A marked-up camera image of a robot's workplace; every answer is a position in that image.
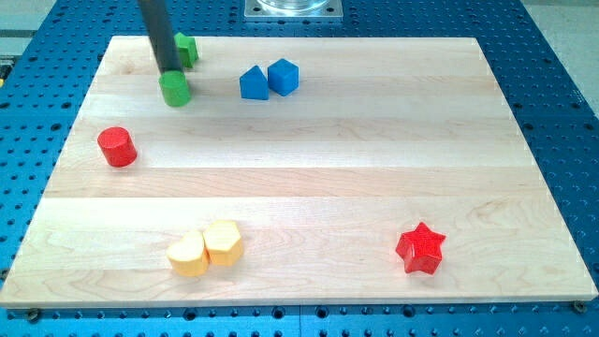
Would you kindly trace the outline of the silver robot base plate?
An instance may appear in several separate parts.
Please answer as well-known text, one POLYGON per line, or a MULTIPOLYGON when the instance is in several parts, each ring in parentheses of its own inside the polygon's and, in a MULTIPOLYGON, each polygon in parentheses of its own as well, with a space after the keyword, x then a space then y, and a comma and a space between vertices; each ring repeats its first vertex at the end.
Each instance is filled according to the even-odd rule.
POLYGON ((341 19, 342 0, 244 0, 243 15, 255 21, 341 19))

